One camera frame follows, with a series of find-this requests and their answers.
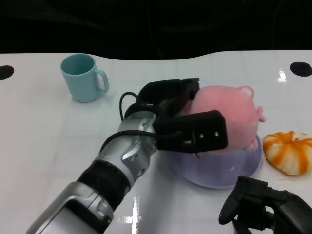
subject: lavender bowl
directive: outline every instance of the lavender bowl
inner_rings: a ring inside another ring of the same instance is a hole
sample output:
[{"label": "lavender bowl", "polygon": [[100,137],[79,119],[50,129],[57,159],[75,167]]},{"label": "lavender bowl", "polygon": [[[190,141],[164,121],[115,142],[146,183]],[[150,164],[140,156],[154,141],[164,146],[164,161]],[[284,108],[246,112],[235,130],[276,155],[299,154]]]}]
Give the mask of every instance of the lavender bowl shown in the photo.
[{"label": "lavender bowl", "polygon": [[204,152],[201,158],[193,154],[166,152],[173,169],[187,180],[212,189],[235,186],[238,176],[253,176],[262,163],[262,147],[259,136],[258,149],[239,150],[229,154]]}]

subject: striped pumpkin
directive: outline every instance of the striped pumpkin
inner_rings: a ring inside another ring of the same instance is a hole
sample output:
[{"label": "striped pumpkin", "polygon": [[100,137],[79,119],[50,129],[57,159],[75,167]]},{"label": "striped pumpkin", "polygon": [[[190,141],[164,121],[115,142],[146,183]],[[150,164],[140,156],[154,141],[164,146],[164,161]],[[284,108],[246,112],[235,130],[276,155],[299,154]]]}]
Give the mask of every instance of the striped pumpkin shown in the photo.
[{"label": "striped pumpkin", "polygon": [[304,133],[269,134],[263,139],[267,161],[290,176],[299,176],[312,170],[312,139]]}]

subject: pink plush toy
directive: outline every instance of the pink plush toy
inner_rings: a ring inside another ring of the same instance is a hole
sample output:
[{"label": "pink plush toy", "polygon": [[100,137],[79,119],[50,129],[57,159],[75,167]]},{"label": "pink plush toy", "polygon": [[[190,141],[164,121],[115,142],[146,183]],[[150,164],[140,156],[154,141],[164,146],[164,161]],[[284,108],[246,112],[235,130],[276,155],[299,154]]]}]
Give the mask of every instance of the pink plush toy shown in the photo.
[{"label": "pink plush toy", "polygon": [[262,115],[262,106],[255,108],[253,97],[254,91],[249,86],[206,86],[197,92],[184,110],[186,114],[218,110],[224,116],[228,146],[216,152],[228,153],[240,149],[252,151],[258,148],[258,122],[266,120]]}]

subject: table surface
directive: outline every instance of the table surface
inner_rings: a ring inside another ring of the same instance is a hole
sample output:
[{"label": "table surface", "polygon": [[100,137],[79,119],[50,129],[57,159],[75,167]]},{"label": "table surface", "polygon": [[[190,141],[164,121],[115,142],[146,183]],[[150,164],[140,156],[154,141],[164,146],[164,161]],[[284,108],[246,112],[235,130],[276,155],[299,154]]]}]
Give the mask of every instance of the table surface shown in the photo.
[{"label": "table surface", "polygon": [[[24,233],[68,183],[76,181],[120,124],[118,102],[148,82],[200,77],[206,85],[250,85],[267,122],[259,136],[299,131],[312,136],[312,77],[289,65],[309,51],[221,52],[184,60],[122,61],[95,56],[110,90],[92,103],[73,101],[59,70],[69,54],[1,54],[15,68],[0,81],[0,233]],[[125,98],[125,110],[134,101]],[[311,175],[289,177],[263,162],[255,178],[289,190],[312,206]],[[198,187],[173,173],[158,154],[115,211],[107,234],[233,233],[218,215],[231,190]],[[270,230],[261,233],[272,233]]]}]

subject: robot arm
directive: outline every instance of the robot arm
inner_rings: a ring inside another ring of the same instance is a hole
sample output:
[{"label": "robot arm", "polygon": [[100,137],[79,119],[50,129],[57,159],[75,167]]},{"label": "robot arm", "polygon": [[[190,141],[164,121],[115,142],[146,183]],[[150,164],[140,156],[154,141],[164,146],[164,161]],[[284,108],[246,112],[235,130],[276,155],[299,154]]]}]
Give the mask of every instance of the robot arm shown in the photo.
[{"label": "robot arm", "polygon": [[27,233],[101,234],[148,169],[156,149],[196,153],[225,148],[226,125],[220,112],[177,116],[199,90],[198,81],[147,84],[91,166],[63,190]]},{"label": "robot arm", "polygon": [[[266,211],[266,206],[274,214]],[[312,209],[296,194],[277,191],[267,182],[239,176],[235,188],[223,205],[220,224],[230,221],[236,234],[251,234],[248,228],[274,234],[311,234]]]}]

